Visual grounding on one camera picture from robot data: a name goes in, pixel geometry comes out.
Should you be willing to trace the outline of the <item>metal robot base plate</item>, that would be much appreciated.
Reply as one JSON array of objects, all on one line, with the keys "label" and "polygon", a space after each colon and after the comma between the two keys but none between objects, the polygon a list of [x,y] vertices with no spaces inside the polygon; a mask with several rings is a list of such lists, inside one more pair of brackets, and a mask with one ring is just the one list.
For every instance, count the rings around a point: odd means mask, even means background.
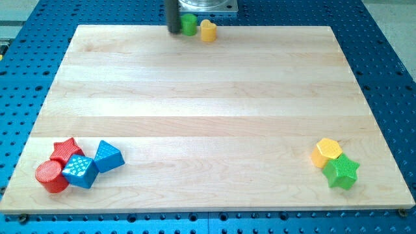
[{"label": "metal robot base plate", "polygon": [[236,15],[239,11],[237,0],[179,0],[181,13],[199,15]]}]

